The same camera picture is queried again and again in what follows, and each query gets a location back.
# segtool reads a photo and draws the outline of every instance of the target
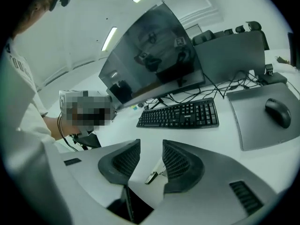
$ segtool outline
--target vent grille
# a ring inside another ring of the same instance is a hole
[[[141,146],[133,146],[112,160],[113,167],[127,178],[133,174],[140,160]]]
[[[163,162],[169,181],[182,176],[190,167],[185,156],[167,145],[164,146]]]
[[[229,186],[249,216],[263,206],[262,202],[243,181],[232,182]]]

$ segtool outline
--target black keyboard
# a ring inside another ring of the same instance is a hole
[[[143,111],[138,128],[213,128],[219,126],[212,98]]]

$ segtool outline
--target monitor stand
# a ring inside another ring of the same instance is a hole
[[[158,104],[163,104],[163,105],[165,105],[166,107],[168,106],[168,105],[166,105],[165,103],[164,103],[164,101],[161,99],[161,98],[158,98],[158,103],[156,103],[153,107],[151,107],[150,109],[153,109],[153,108],[155,108]]]

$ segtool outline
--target keyboard key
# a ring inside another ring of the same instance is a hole
[[[211,116],[211,123],[212,123],[212,124],[217,124],[217,118],[216,118],[215,115],[212,115],[212,116]]]
[[[145,127],[159,127],[159,123],[148,123],[148,124],[145,124]]]
[[[213,106],[210,106],[210,113],[211,113],[211,114],[215,114],[215,109],[214,109]]]
[[[203,126],[203,125],[205,125],[205,120],[196,122],[196,126]]]

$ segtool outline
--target person's arm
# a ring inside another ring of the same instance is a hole
[[[57,126],[57,118],[43,117],[43,119],[44,119],[45,124],[51,131],[51,136],[55,140],[62,139],[62,137],[60,135],[60,131],[58,130],[58,126]],[[67,124],[67,121],[65,121],[65,120],[61,120],[61,130],[62,130],[62,134],[64,135],[64,137],[66,137],[70,134],[80,133],[78,127]]]

